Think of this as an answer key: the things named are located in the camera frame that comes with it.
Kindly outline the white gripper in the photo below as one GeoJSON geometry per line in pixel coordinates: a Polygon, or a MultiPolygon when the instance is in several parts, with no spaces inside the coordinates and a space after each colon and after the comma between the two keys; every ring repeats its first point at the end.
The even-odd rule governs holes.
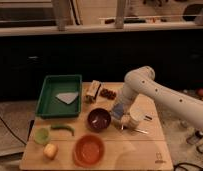
{"type": "Polygon", "coordinates": [[[121,103],[123,105],[123,109],[124,109],[124,114],[127,114],[131,108],[131,106],[133,105],[134,101],[136,100],[137,97],[137,93],[133,90],[131,90],[130,88],[125,88],[122,87],[118,92],[117,92],[117,96],[116,99],[114,101],[114,105],[121,103]]]}

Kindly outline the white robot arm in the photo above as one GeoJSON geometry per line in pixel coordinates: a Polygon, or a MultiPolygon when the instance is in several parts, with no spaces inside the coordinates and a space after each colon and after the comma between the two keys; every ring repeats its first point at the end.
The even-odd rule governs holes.
{"type": "Polygon", "coordinates": [[[197,130],[203,132],[203,102],[164,87],[154,81],[155,72],[144,66],[128,72],[118,91],[111,114],[120,120],[131,108],[138,94],[144,94],[176,112],[197,130]]]}

